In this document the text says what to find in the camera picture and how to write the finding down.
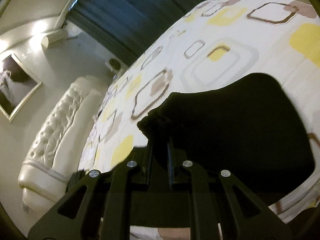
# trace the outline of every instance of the metal screw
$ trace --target metal screw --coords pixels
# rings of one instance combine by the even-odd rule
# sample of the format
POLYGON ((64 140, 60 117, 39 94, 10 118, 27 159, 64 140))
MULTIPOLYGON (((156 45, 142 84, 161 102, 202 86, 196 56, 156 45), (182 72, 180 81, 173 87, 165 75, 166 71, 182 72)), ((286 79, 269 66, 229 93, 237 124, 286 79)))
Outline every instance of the metal screw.
POLYGON ((137 163, 136 163, 135 161, 129 161, 129 162, 127 163, 127 166, 128 166, 129 168, 133 168, 133 167, 137 166, 137 163))
POLYGON ((98 170, 92 170, 92 171, 89 172, 89 176, 91 178, 98 177, 99 176, 99 171, 98 170))
POLYGON ((185 167, 191 167, 193 165, 193 163, 192 163, 192 161, 184 161, 182 163, 182 165, 185 166, 185 167))
POLYGON ((228 170, 223 170, 223 171, 221 171, 221 176, 222 177, 229 177, 231 175, 231 172, 230 171, 228 171, 228 170))

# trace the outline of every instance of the framed picture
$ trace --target framed picture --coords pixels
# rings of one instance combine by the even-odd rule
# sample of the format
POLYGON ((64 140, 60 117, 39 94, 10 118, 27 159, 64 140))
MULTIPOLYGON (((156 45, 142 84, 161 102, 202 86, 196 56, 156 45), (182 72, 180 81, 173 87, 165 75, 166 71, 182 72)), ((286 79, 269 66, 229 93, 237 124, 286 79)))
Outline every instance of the framed picture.
POLYGON ((13 53, 0 55, 0 110, 9 122, 41 85, 13 53))

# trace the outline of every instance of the black fabric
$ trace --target black fabric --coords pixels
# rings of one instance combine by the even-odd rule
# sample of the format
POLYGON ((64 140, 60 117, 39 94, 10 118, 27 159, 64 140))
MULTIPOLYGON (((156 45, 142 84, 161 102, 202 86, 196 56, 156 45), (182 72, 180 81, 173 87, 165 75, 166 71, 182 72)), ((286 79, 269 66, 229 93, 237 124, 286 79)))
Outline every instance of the black fabric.
MULTIPOLYGON (((138 127, 149 139, 161 128, 190 160, 208 171, 230 170, 268 205, 315 166, 298 113, 267 74, 249 74, 218 90, 171 93, 138 127)), ((166 167, 162 155, 155 158, 166 167)))
POLYGON ((78 0, 67 19, 131 65, 203 0, 78 0))

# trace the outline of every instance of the wall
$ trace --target wall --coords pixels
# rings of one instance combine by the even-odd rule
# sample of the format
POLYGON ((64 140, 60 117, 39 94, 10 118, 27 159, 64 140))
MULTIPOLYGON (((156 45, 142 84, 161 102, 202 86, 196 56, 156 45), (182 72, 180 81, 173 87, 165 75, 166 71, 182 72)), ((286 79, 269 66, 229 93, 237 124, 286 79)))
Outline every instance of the wall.
POLYGON ((44 85, 21 108, 12 123, 0 115, 0 201, 16 226, 27 235, 41 214, 23 212, 17 178, 21 164, 41 125, 66 89, 78 76, 94 75, 110 84, 112 74, 105 59, 79 39, 63 42, 43 52, 38 35, 12 51, 44 85))
POLYGON ((3 33, 0 35, 0 53, 36 34, 52 30, 57 20, 58 16, 44 18, 20 25, 3 33))
POLYGON ((69 0, 11 0, 0 18, 0 33, 28 22, 59 16, 69 0))

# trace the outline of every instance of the bedspread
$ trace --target bedspread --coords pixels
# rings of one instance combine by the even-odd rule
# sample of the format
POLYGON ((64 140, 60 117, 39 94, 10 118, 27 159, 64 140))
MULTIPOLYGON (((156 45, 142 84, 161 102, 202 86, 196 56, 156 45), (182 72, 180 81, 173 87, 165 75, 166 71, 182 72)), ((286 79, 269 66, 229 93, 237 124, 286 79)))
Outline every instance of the bedspread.
MULTIPOLYGON (((79 169, 110 171, 147 138, 137 122, 171 92, 219 89, 253 72, 274 76, 295 105, 319 161, 320 19, 312 6, 294 0, 207 0, 173 24, 110 86, 83 150, 79 169)), ((320 195, 310 192, 270 208, 290 221, 320 195)))

